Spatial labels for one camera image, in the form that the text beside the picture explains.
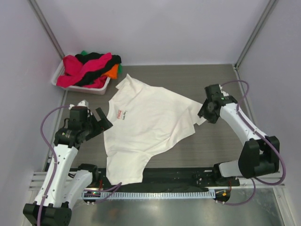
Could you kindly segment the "white coca-cola t-shirt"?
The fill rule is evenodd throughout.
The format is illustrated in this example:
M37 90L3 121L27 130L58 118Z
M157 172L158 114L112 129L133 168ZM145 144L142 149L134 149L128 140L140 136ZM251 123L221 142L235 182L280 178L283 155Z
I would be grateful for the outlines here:
M104 132L106 177L112 185L141 183L149 160L195 133L202 104L163 87L150 86L129 74L109 101Z

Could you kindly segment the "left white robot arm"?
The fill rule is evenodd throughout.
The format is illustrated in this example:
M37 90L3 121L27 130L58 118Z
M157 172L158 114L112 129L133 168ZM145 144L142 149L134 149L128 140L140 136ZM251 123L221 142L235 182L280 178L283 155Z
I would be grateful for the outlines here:
M71 182L66 183L80 145L113 126L101 108L97 108L96 113L100 117L98 120L84 101L69 106L69 117L55 133L53 145L49 146L52 159L43 185L33 203L27 203L23 208L31 225L69 225L73 206L85 188L99 185L98 168L91 164L81 164Z

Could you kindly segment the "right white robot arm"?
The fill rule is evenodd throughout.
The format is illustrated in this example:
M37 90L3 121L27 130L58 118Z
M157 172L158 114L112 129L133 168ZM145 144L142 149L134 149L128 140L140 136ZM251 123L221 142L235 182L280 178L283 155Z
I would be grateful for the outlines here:
M212 174L213 183L223 186L230 177L257 178L278 172L279 140L258 129L240 109L238 101L222 91L221 85L207 86L205 93L206 99L198 116L211 124L223 119L243 146L237 160L214 165L216 172Z

